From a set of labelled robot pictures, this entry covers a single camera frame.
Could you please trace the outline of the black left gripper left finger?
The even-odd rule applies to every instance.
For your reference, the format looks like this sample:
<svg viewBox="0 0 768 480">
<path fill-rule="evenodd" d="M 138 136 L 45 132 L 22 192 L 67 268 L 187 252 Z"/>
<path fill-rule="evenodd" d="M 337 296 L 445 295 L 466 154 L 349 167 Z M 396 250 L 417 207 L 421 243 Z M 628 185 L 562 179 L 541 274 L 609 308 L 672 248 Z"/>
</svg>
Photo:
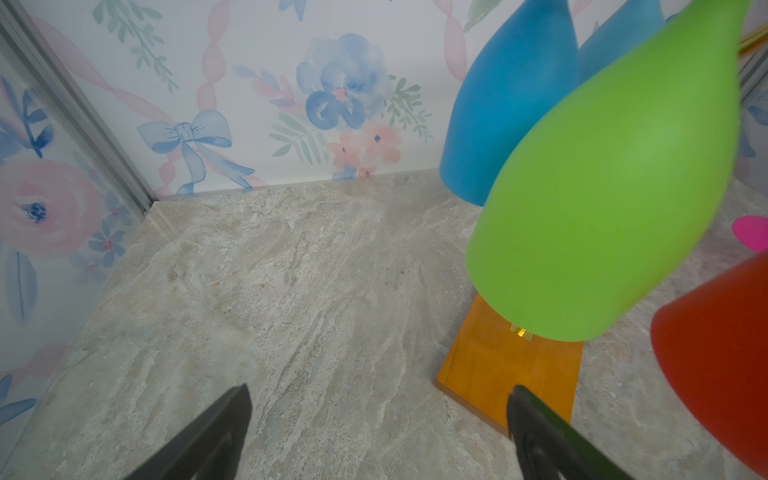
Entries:
<svg viewBox="0 0 768 480">
<path fill-rule="evenodd" d="M 235 478 L 251 414 L 248 387 L 230 388 L 128 477 Z"/>
</svg>

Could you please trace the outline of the aluminium corner post left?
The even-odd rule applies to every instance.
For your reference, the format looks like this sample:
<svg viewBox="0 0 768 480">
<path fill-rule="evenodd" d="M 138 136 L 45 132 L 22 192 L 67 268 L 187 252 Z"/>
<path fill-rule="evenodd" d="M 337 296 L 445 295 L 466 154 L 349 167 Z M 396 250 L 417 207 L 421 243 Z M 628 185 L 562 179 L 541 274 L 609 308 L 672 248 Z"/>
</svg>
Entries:
<svg viewBox="0 0 768 480">
<path fill-rule="evenodd" d="M 147 215 L 156 201 L 147 182 L 19 1 L 1 3 L 1 49 L 129 208 Z"/>
</svg>

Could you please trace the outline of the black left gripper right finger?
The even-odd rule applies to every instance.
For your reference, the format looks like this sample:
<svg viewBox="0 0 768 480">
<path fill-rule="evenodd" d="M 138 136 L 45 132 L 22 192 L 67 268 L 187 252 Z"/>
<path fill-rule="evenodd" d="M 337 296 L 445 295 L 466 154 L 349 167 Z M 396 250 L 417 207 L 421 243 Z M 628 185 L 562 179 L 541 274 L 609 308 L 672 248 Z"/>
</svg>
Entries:
<svg viewBox="0 0 768 480">
<path fill-rule="evenodd" d="M 507 422 L 525 480 L 630 477 L 523 385 L 509 396 Z"/>
</svg>

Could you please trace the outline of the red wine glass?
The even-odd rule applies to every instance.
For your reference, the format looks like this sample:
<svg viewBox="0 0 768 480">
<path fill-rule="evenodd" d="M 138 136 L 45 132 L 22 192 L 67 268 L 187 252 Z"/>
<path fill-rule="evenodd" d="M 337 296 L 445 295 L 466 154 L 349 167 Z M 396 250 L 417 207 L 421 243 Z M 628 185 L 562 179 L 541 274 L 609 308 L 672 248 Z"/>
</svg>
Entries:
<svg viewBox="0 0 768 480">
<path fill-rule="evenodd" d="M 651 343 L 691 414 L 738 460 L 766 477 L 766 253 L 659 309 Z"/>
</svg>

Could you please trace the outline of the blue wine glass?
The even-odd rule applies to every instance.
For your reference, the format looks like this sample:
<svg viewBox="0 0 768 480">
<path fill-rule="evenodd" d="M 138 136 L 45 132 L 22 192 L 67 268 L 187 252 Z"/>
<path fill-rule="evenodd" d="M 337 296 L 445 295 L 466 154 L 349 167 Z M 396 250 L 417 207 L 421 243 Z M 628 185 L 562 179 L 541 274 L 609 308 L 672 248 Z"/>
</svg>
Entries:
<svg viewBox="0 0 768 480">
<path fill-rule="evenodd" d="M 566 0 L 525 1 L 480 51 L 462 83 L 440 163 L 444 185 L 482 206 L 531 128 L 580 83 Z"/>
<path fill-rule="evenodd" d="M 665 16 L 660 1 L 625 1 L 579 48 L 580 83 L 642 45 L 676 16 Z"/>
</svg>

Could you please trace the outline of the blue wine glass left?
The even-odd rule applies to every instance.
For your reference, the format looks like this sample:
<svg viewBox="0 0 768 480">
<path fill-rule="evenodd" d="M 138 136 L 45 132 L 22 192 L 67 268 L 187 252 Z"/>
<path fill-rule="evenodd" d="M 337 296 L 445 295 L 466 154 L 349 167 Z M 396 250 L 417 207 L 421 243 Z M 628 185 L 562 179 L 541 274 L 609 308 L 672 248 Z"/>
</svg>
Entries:
<svg viewBox="0 0 768 480">
<path fill-rule="evenodd" d="M 444 185 L 482 206 L 531 128 L 580 83 L 566 0 L 525 1 L 480 51 L 462 83 L 440 163 Z"/>
</svg>

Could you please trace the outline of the pink wine glass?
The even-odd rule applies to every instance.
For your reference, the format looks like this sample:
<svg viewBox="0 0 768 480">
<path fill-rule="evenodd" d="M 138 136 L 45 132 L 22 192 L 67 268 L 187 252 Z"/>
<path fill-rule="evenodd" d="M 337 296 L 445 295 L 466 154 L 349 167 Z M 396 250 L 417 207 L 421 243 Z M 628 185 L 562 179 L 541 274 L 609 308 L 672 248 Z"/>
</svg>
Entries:
<svg viewBox="0 0 768 480">
<path fill-rule="evenodd" d="M 768 249 L 767 217 L 740 217 L 732 223 L 732 232 L 741 244 L 755 253 Z"/>
</svg>

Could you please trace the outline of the blue wine glass right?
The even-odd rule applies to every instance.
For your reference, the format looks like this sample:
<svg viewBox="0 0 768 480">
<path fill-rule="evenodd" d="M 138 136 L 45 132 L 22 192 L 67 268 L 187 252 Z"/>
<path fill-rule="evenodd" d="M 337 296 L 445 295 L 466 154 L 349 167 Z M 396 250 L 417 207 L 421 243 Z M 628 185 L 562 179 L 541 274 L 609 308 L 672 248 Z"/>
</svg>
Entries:
<svg viewBox="0 0 768 480">
<path fill-rule="evenodd" d="M 625 1 L 579 48 L 580 83 L 642 45 L 676 16 L 665 16 L 660 1 Z"/>
</svg>

